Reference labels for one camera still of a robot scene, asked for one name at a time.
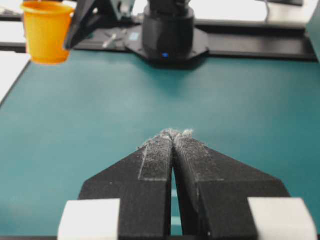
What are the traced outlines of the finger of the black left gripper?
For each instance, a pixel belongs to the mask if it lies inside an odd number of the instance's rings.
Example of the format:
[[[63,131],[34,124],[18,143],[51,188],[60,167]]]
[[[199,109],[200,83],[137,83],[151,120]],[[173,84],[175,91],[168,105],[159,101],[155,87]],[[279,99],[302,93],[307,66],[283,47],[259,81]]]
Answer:
[[[64,48],[71,50],[101,27],[107,19],[108,10],[110,10],[109,0],[78,0],[64,40]]]

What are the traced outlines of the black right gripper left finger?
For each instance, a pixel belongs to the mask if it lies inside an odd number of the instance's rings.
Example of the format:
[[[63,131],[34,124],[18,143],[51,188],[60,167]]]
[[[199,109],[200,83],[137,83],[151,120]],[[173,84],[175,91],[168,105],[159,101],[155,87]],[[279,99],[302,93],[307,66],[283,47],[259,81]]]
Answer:
[[[60,240],[161,240],[171,232],[173,140],[168,131],[87,179],[64,208]]]

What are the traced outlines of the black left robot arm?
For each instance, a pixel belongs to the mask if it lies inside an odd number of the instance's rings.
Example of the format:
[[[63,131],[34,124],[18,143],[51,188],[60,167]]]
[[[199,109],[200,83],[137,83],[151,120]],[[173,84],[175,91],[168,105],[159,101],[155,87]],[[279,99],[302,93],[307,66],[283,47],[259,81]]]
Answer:
[[[194,12],[186,0],[150,0],[141,38],[131,49],[160,63],[181,63],[192,52]],[[120,240],[164,240],[171,233],[172,168],[178,131],[165,129],[129,156],[87,179],[78,201],[118,199]]]

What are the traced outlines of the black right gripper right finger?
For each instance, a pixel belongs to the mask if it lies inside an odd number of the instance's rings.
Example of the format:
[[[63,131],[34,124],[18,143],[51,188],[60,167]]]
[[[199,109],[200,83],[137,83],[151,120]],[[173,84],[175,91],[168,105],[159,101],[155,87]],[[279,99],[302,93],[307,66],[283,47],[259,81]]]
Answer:
[[[301,198],[265,172],[210,149],[190,131],[172,138],[182,232],[202,240],[315,240]]]

